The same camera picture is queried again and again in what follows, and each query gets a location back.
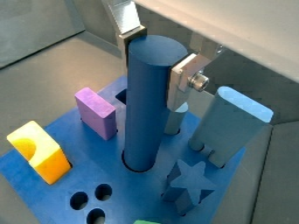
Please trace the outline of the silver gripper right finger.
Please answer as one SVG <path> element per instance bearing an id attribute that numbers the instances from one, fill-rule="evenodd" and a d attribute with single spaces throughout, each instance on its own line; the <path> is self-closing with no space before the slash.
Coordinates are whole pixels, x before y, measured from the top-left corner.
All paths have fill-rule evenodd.
<path id="1" fill-rule="evenodd" d="M 188 100 L 189 92 L 203 91 L 209 79 L 203 75 L 204 67 L 224 51 L 221 44 L 201 34 L 191 35 L 191 53 L 171 68 L 167 93 L 167 108 L 175 111 Z"/>

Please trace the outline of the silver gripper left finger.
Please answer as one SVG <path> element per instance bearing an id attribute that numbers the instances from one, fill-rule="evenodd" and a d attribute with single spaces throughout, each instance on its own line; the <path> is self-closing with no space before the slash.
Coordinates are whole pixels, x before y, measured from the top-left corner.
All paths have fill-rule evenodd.
<path id="1" fill-rule="evenodd" d="M 117 47 L 127 58 L 129 42 L 147 34 L 141 25 L 133 0 L 101 0 L 109 21 L 116 31 Z"/>

